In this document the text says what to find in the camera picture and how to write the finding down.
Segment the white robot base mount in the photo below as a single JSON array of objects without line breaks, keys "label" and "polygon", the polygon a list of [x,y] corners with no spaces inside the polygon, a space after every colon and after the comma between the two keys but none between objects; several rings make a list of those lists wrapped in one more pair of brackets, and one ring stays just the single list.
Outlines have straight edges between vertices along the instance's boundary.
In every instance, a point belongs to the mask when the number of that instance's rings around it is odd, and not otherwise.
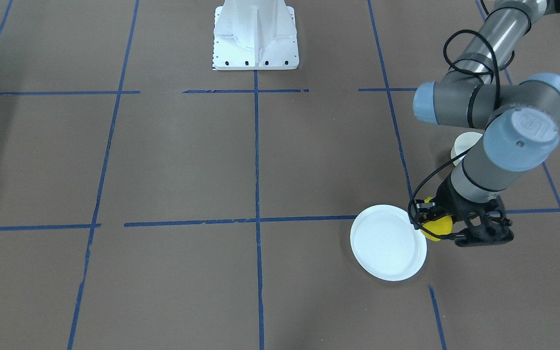
[{"label": "white robot base mount", "polygon": [[284,0],[226,0],[215,8],[214,70],[295,70],[296,13]]}]

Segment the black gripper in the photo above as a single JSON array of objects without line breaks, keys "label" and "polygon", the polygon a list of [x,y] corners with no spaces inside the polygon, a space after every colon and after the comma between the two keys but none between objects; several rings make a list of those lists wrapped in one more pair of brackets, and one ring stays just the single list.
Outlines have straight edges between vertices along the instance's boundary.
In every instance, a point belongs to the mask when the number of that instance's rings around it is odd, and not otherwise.
[{"label": "black gripper", "polygon": [[500,199],[469,201],[455,190],[451,175],[438,186],[434,198],[414,201],[414,228],[422,228],[422,224],[445,216],[466,225],[454,235],[454,243],[459,247],[502,245],[515,237]]}]

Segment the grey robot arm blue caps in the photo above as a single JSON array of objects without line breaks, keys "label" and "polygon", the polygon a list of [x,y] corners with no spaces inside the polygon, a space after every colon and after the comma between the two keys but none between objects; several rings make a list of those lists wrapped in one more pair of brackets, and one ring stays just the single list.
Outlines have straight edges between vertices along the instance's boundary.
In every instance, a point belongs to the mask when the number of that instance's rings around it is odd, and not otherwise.
[{"label": "grey robot arm blue caps", "polygon": [[432,241],[460,247],[500,245],[513,240],[503,192],[542,164],[560,141],[560,75],[537,73],[504,86],[500,73],[515,57],[518,42],[541,18],[560,14],[560,0],[497,0],[478,31],[460,30],[446,41],[473,38],[440,82],[414,93],[415,117],[425,123],[482,129],[484,133],[438,187],[434,198],[413,194],[411,224]]}]

